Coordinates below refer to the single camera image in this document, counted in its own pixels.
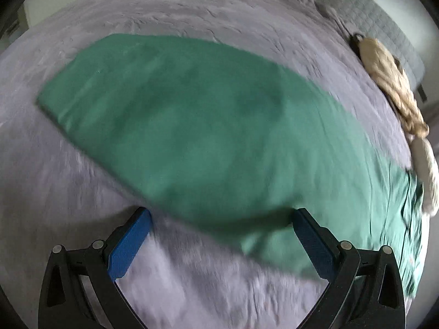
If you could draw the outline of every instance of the wall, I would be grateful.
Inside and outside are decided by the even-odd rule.
[[[398,24],[425,64],[428,101],[439,100],[439,29],[419,0],[374,0]]]

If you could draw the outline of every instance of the crumpled blanket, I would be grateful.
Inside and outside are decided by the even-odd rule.
[[[364,38],[358,47],[364,69],[390,98],[404,131],[425,138],[429,134],[429,126],[424,122],[398,59],[378,39]]]

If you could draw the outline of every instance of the metal pin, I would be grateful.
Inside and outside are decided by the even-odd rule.
[[[62,250],[62,246],[61,245],[56,245],[56,246],[53,247],[52,252],[54,254],[58,254],[59,252],[61,252],[61,250]]]
[[[342,241],[340,243],[340,246],[342,247],[343,250],[350,250],[350,249],[352,249],[352,244],[349,241]]]
[[[94,249],[99,250],[104,246],[104,242],[102,240],[96,240],[92,246]]]
[[[383,251],[385,254],[390,255],[392,253],[392,248],[390,246],[383,246]]]

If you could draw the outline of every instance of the pillow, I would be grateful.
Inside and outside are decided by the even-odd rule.
[[[422,211],[435,216],[439,208],[439,169],[432,146],[427,139],[415,137],[410,144],[413,168],[424,183]]]

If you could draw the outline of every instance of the crumpled green fabric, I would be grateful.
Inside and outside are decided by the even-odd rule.
[[[317,276],[288,227],[291,208],[305,207],[339,240],[390,245],[405,294],[416,293],[421,183],[293,71],[223,44],[111,35],[38,103],[118,180],[219,242]]]

